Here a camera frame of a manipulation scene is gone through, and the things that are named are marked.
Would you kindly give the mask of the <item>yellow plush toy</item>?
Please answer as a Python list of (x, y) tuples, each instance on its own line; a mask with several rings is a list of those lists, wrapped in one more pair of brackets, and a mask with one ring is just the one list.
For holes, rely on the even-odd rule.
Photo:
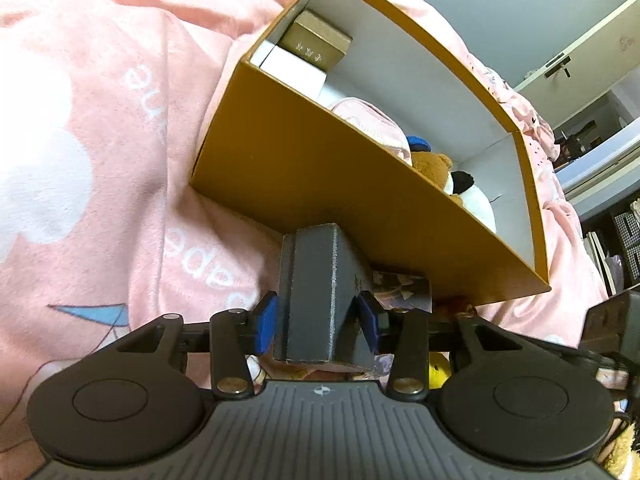
[(631, 424), (599, 457), (599, 465), (615, 479), (640, 480), (639, 429)]

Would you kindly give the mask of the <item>small white box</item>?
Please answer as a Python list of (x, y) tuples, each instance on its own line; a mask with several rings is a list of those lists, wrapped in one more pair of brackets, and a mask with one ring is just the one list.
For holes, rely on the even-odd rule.
[(294, 53), (265, 40), (250, 62), (307, 98), (315, 99), (326, 82), (326, 73)]

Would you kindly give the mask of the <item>black white panda plush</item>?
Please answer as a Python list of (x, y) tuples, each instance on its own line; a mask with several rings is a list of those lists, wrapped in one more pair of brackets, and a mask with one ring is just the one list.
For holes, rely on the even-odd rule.
[(475, 184), (472, 174), (465, 171), (451, 171), (445, 192), (460, 200), (464, 209), (472, 214), (479, 222), (482, 222), (487, 229), (497, 232), (496, 220), (491, 203), (485, 193)]

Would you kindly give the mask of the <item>brown bear plush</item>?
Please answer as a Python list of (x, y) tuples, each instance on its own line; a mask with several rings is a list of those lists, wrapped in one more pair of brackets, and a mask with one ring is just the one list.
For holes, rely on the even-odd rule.
[(451, 159), (432, 151), (431, 144), (420, 136), (407, 136), (413, 168), (447, 195), (454, 194)]

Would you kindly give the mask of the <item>pink bed duvet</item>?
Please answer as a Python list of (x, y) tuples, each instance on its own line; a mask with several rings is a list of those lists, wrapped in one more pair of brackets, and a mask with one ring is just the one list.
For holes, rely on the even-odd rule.
[(277, 279), (280, 243), (188, 183), (235, 63), (291, 0), (1, 0), (1, 474), (44, 378)]

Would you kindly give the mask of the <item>small gold box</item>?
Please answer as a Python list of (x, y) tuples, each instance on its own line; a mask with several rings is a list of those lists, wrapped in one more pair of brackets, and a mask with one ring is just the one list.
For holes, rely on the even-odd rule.
[(305, 10), (288, 26), (278, 46), (327, 73), (341, 62), (351, 43), (346, 32)]

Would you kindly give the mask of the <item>dark grey box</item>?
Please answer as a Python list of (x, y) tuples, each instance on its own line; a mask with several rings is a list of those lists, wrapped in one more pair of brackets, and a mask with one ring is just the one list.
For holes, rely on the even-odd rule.
[(366, 257), (335, 223), (285, 235), (272, 355), (329, 372), (374, 370), (374, 356), (352, 302), (373, 289)]

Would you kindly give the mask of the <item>orange cardboard storage box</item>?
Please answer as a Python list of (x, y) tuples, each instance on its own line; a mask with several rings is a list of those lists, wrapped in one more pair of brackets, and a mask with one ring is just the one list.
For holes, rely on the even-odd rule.
[[(315, 98), (264, 70), (298, 14), (352, 37)], [(472, 174), (495, 229), (334, 113), (356, 96)], [(549, 288), (544, 224), (521, 129), (469, 65), (388, 0), (293, 0), (239, 60), (196, 156), (195, 191), (288, 234), (334, 222), (383, 269), (473, 304)]]

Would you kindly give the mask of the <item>dark shelf unit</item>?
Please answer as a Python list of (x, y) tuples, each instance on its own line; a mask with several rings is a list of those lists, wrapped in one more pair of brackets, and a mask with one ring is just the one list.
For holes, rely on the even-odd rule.
[(617, 290), (639, 284), (639, 194), (620, 200), (582, 222), (585, 233), (597, 235), (606, 258), (620, 263), (623, 284)]

